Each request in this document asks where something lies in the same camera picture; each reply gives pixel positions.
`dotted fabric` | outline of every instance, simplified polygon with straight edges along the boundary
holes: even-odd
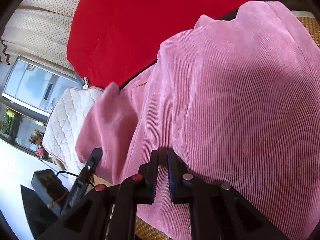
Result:
[[[67,61],[67,43],[79,0],[24,0],[7,23],[1,39],[13,63],[23,55],[75,77]]]

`curtain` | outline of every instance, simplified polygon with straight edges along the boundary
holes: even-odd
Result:
[[[22,55],[75,77],[66,54],[71,23],[78,3],[79,0],[23,0],[1,37],[2,60],[13,64]]]

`metal rivet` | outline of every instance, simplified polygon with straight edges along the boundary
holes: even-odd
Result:
[[[143,177],[142,177],[141,174],[135,174],[135,175],[132,176],[132,179],[135,180],[135,181],[138,181],[138,180],[143,179]]]
[[[98,184],[98,185],[96,185],[96,186],[94,187],[94,189],[99,192],[99,191],[105,190],[106,187],[107,187],[107,186],[104,185],[104,184]]]
[[[224,190],[229,190],[231,189],[231,185],[227,182],[224,182],[221,184],[221,187],[224,189]]]
[[[185,173],[185,174],[183,174],[183,178],[185,180],[191,180],[191,179],[193,179],[193,175],[190,173]]]

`white curtain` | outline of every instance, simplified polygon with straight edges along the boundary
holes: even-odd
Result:
[[[1,37],[9,62],[19,55],[74,77],[66,59],[67,43],[73,15],[79,0],[24,0],[7,23]]]

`orange flower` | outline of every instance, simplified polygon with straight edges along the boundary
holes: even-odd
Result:
[[[37,138],[36,141],[35,141],[35,144],[36,145],[40,145],[41,144],[41,138]]]

